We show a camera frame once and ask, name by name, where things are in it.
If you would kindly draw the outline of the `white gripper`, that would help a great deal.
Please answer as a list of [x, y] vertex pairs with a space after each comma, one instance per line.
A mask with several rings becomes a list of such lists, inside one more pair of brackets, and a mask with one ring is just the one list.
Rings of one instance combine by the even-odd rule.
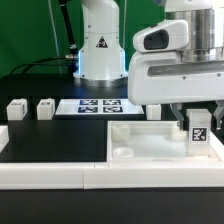
[[170, 104], [184, 129], [182, 104], [224, 100], [224, 61], [184, 62], [188, 23], [164, 20], [133, 37], [128, 99], [135, 105]]

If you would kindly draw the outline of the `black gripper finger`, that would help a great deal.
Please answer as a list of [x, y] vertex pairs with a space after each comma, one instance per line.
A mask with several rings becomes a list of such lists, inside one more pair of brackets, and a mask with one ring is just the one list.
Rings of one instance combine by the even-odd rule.
[[220, 130], [222, 126], [222, 118], [224, 117], [224, 101], [217, 101], [217, 108], [213, 113], [216, 118], [216, 129]]

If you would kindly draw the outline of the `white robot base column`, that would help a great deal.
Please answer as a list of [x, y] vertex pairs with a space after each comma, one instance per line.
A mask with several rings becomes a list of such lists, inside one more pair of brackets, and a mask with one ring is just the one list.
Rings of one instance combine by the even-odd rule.
[[123, 84], [125, 51], [119, 43], [119, 7], [114, 0], [81, 0], [84, 44], [78, 53], [77, 83], [94, 87]]

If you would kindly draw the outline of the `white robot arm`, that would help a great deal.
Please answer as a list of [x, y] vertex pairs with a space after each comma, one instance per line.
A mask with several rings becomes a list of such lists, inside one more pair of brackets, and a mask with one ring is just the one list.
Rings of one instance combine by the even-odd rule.
[[224, 0], [164, 0], [165, 19], [133, 37], [128, 98], [168, 104], [185, 127], [183, 103], [215, 101], [213, 126], [224, 117]]

